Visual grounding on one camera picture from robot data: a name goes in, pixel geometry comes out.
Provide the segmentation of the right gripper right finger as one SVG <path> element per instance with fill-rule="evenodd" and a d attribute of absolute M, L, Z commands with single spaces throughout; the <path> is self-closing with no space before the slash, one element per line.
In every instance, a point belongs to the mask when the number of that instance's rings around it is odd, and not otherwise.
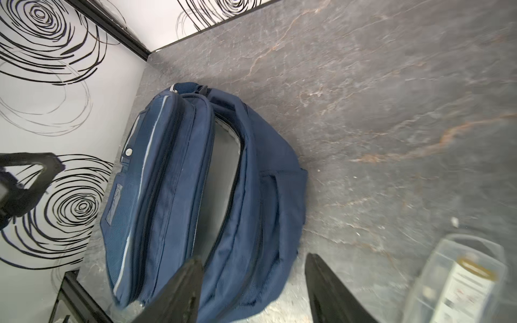
<path fill-rule="evenodd" d="M 307 254 L 305 277 L 313 322 L 376 321 L 318 254 Z"/>

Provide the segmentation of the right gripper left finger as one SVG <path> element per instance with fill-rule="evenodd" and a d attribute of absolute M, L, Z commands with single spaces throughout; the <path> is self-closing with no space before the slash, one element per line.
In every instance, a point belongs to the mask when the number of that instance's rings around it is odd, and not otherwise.
<path fill-rule="evenodd" d="M 202 282 L 203 263 L 200 258 L 188 259 L 133 323 L 196 322 Z"/>

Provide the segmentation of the navy blue student backpack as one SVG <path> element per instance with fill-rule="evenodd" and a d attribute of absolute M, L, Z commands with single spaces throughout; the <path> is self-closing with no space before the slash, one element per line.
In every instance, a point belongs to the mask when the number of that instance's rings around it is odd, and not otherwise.
<path fill-rule="evenodd" d="M 176 83 L 125 141 L 100 227 L 114 303 L 152 304 L 192 258 L 199 322 L 262 312 L 283 291 L 306 220 L 308 173 L 240 98 Z"/>

